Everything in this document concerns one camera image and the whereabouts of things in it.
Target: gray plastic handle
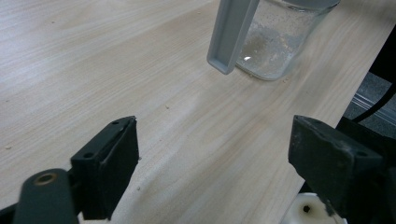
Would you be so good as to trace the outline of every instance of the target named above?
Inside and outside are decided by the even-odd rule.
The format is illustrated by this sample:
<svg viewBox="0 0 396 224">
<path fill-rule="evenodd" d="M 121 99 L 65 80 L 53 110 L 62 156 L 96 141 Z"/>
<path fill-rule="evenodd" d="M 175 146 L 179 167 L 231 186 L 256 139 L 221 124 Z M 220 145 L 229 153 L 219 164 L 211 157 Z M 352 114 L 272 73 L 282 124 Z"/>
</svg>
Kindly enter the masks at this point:
<svg viewBox="0 0 396 224">
<path fill-rule="evenodd" d="M 248 34 L 260 0 L 221 0 L 207 61 L 222 74 L 230 74 Z"/>
</svg>

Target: glass jar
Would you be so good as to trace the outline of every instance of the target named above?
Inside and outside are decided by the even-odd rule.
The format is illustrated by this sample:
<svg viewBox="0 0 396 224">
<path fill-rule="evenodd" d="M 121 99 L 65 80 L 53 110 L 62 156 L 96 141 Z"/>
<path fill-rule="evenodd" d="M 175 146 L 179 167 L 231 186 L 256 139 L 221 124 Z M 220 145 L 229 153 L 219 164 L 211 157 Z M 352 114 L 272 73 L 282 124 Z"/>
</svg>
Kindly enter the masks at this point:
<svg viewBox="0 0 396 224">
<path fill-rule="evenodd" d="M 260 0 L 236 66 L 265 80 L 284 76 L 313 28 L 339 0 Z"/>
</svg>

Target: screw hole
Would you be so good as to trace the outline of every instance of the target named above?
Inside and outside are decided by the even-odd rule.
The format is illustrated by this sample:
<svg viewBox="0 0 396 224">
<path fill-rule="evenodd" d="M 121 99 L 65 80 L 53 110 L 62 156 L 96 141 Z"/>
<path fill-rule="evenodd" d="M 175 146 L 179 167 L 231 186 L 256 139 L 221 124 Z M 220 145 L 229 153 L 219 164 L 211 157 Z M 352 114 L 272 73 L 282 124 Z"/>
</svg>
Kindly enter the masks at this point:
<svg viewBox="0 0 396 224">
<path fill-rule="evenodd" d="M 84 154 L 84 158 L 85 158 L 85 159 L 89 159 L 89 158 L 91 158 L 92 156 L 93 156 L 93 153 L 91 153 L 91 152 L 87 152 L 87 153 Z"/>
<path fill-rule="evenodd" d="M 358 156 L 361 156 L 361 157 L 366 157 L 366 156 L 368 156 L 367 153 L 362 152 L 362 151 L 358 151 L 357 154 L 358 154 Z"/>
<path fill-rule="evenodd" d="M 311 211 L 311 207 L 308 206 L 308 205 L 306 205 L 306 206 L 303 207 L 303 211 L 304 211 L 305 213 L 309 213 L 309 211 Z"/>
<path fill-rule="evenodd" d="M 46 173 L 35 179 L 35 185 L 36 186 L 47 185 L 50 182 L 54 181 L 55 179 L 56 179 L 55 173 Z"/>
</svg>

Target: wooden table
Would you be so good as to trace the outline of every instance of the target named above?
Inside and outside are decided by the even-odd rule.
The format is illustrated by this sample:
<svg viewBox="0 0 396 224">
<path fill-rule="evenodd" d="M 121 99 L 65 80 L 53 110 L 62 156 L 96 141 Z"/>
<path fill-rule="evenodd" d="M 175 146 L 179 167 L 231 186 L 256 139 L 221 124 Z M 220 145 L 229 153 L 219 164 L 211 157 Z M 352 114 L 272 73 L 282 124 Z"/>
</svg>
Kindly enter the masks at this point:
<svg viewBox="0 0 396 224">
<path fill-rule="evenodd" d="M 279 222 L 303 183 L 288 164 L 293 115 L 338 122 L 395 3 L 343 0 L 269 82 L 205 61 L 219 1 L 2 1 L 0 206 L 136 115 L 143 160 L 112 223 Z"/>
</svg>

